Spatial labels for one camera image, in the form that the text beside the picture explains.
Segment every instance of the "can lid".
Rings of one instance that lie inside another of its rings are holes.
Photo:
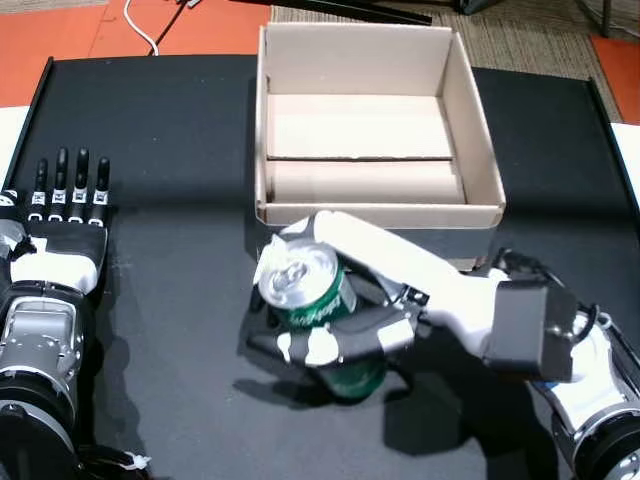
[[[317,301],[329,290],[338,270],[335,252],[327,245],[300,239],[270,261],[258,282],[270,305],[292,310]]]

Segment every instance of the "open cardboard box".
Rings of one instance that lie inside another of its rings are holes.
[[[264,27],[255,153],[265,234],[341,210],[471,268],[505,208],[469,61],[449,28]]]

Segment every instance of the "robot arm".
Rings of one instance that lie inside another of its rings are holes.
[[[78,377],[94,331],[89,295],[107,248],[109,160],[99,162],[91,200],[81,149],[68,201],[67,157],[60,149],[52,193],[48,162],[38,163],[26,214],[16,192],[0,194],[0,478],[145,478],[141,457],[78,442]],[[129,468],[136,460],[141,468]]]
[[[446,327],[489,368],[531,381],[548,400],[554,436],[580,480],[629,480],[640,471],[638,389],[616,360],[625,349],[612,347],[624,339],[612,335],[619,331],[606,314],[581,305],[538,262],[504,252],[488,276],[468,276],[381,228],[319,212],[274,236],[254,283],[299,237],[331,246],[354,271],[375,278],[387,300],[323,327],[256,334],[252,346],[323,368],[407,348],[419,322]]]

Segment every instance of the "black tabletop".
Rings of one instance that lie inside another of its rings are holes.
[[[638,240],[588,84],[475,74],[509,203],[496,247],[540,257],[640,346]],[[44,84],[13,184],[61,145],[112,159],[97,441],[152,456],[157,479],[569,478],[548,407],[446,333],[399,359],[412,391],[390,372],[355,406],[247,352],[254,84],[253,56],[56,62]]]

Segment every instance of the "soda can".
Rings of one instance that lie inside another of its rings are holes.
[[[311,239],[288,242],[278,261],[262,272],[258,288],[290,330],[339,322],[357,306],[357,296],[335,251]],[[354,401],[378,388],[386,364],[382,360],[362,360],[320,368],[316,373],[336,397]]]

